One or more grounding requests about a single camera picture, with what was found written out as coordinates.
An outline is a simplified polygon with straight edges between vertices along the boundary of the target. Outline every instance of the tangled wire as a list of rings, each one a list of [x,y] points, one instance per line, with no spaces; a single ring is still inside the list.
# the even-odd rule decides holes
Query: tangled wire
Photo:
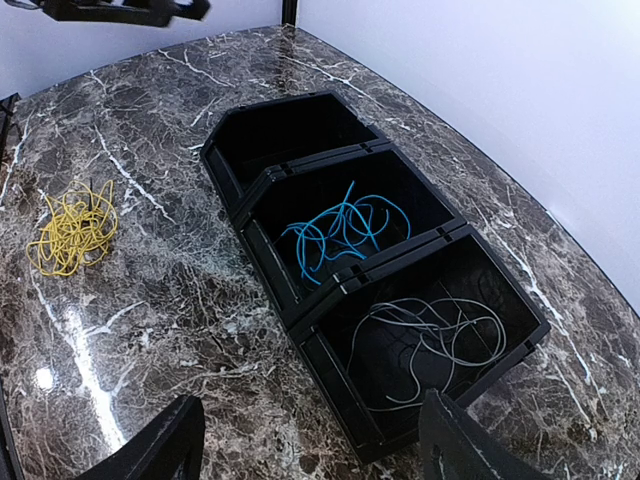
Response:
[[[51,221],[40,229],[40,240],[27,245],[27,257],[45,276],[68,277],[80,265],[95,265],[109,251],[118,229],[113,180],[105,183],[99,194],[84,183],[71,182],[74,184],[79,188],[59,199],[46,197]]]

